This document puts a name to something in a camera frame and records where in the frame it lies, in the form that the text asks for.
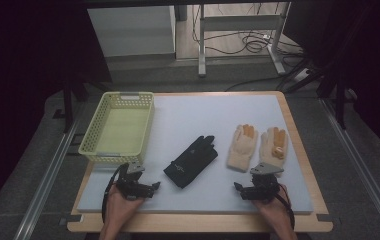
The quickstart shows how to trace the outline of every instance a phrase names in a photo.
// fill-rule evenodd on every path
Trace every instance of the dark curtain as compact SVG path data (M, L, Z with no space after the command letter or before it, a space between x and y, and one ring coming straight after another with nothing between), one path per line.
M36 2L0 2L0 189L66 79L111 81L87 10Z

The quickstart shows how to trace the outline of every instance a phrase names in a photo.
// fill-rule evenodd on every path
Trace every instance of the glove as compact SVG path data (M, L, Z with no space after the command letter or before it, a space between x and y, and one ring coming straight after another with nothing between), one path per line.
M261 135L261 148L259 149L261 162L269 163L283 168L287 157L287 134L286 130L277 127L268 128Z
M177 159L164 169L165 174L180 188L189 185L218 153L211 143L214 136L200 136Z
M249 168L249 162L256 148L258 131L250 125L238 125L228 154L227 166L242 172Z

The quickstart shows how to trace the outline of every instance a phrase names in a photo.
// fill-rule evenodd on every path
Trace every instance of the human arm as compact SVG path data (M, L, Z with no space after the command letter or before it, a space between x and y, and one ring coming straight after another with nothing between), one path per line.
M290 204L286 186L281 184L278 194ZM259 200L253 200L252 203L258 209L261 216L264 217L267 224L274 230L280 240L297 239L296 233L293 231L287 209L277 198L274 198L269 203L264 203Z
M106 204L105 224L100 232L99 240L116 239L122 226L134 215L143 202L143 198L134 201L126 200L118 188L112 185Z

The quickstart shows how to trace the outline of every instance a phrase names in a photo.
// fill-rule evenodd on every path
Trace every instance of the electrical cord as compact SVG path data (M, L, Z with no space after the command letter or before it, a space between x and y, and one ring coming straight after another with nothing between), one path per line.
M284 64L286 64L289 67L296 67L296 65L291 65L289 64L286 59L288 58L305 58L304 56L284 56L283 59L281 60Z
M235 88L235 87L238 87L238 86L241 86L241 85L246 85L246 84L250 84L250 83L255 83L255 82L260 82L260 81L266 81L266 80L276 80L276 79L283 79L284 81L287 79L287 77L291 76L292 74L294 74L295 72L299 71L300 69L302 69L306 64L305 64L305 61L302 60L300 61L289 73L283 75L283 76L279 76L279 77L271 77L271 78L260 78L260 79L255 79L255 80L250 80L250 81L245 81L245 82L240 82L240 83L237 83L237 84L234 84L228 88L226 88L224 90L224 92L228 92L230 91L232 88ZM279 91L279 89L281 89L282 85L284 85L284 81L280 82L280 84L276 87L276 90Z
M287 51L282 50L279 47L277 47L277 52L279 52L281 55L285 55L285 56L294 56L294 57L307 57L308 56L304 52L302 52L302 53L287 52Z
M248 13L250 12L250 10L252 8L254 8L254 6L255 6L255 4L253 4L251 6L251 8L248 10ZM257 15L259 14L261 7L262 7L262 4L260 4L259 7L258 7L258 9L256 10L256 14ZM221 12L221 14L223 14L223 12L221 11L221 9L219 8L219 4L218 4L218 10ZM193 38L193 41L197 42L198 44L200 44L200 40L198 39L197 34L196 34L196 22L197 22L197 17L199 16L199 12L200 12L200 6L197 9L196 15L195 15L194 6L192 7L192 16L193 16L193 21L192 21L192 23L193 23L192 38ZM266 42L265 39L259 38L259 37L258 37L257 40L251 40L251 41L249 41L248 39L251 38L251 37L256 38L252 34L259 34L259 35L262 34L262 36L265 35L264 33L258 33L258 32L255 32L253 30L249 31L249 32L247 32L247 31L239 31L239 32L234 32L234 33L230 33L230 34L217 35L217 36L213 36L213 37L209 37L209 38L204 38L204 40L206 41L206 40L210 40L210 39L214 39L214 38L232 36L232 35L241 34L241 33L248 33L248 35L242 38L242 42L243 42L244 46L240 50L237 50L235 52L225 52L225 51L222 51L220 49L213 48L213 47L205 47L205 48L206 49L210 49L210 50L214 50L214 51L218 51L218 52L221 52L223 54L233 55L233 54L240 53L240 52L242 52L244 50L248 50L251 53L259 53L259 52L261 52L268 45L268 43Z
M224 13L221 11L221 8L219 8L219 4L218 4L218 11L221 13L221 15L224 15Z
M287 200L284 200L278 193L275 195L275 198L277 198L278 201L280 201L284 207L286 208L286 212L289 215L290 218L290 225L292 226L292 229L295 229L295 214L292 210L292 207L290 205L290 198L289 195L287 194L286 189L280 184L281 189L283 189L284 193L286 194Z
M274 15L277 14L277 11L278 11L278 5L279 5L279 4L280 4L280 2L277 2L277 5L275 6ZM273 32L273 30L270 31L270 38L268 39L268 44L270 44L271 36L272 36L272 32Z
M103 202L102 202L102 220L103 220L103 223L105 222L106 205L108 203L109 191L110 191L112 185L114 185L115 177L118 174L120 169L121 169L121 167L118 167L115 170L112 177L109 179L109 182L108 182L108 185L106 186L105 192L103 193Z
M288 45L288 46L292 46L292 47L299 47L299 48L302 48L302 47L299 46L299 45L291 44L291 43L286 43L286 42L282 42L282 41L278 41L278 43L281 43L281 44L284 44L284 45Z

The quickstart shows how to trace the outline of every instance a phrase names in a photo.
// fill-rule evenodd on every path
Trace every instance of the yellow plastic basket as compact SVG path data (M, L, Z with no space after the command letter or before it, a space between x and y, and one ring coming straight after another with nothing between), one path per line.
M94 162L143 163L154 111L151 92L106 92L78 152Z

